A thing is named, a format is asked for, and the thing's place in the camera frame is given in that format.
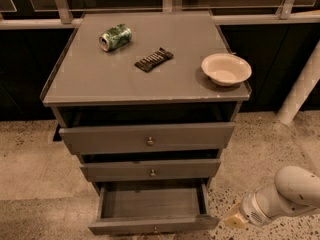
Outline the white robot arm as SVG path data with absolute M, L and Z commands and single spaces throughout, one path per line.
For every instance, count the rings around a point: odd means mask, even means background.
M 280 217 L 297 217 L 320 208 L 320 178 L 297 166 L 277 171 L 272 184 L 246 193 L 223 218 L 233 228 L 262 227 Z

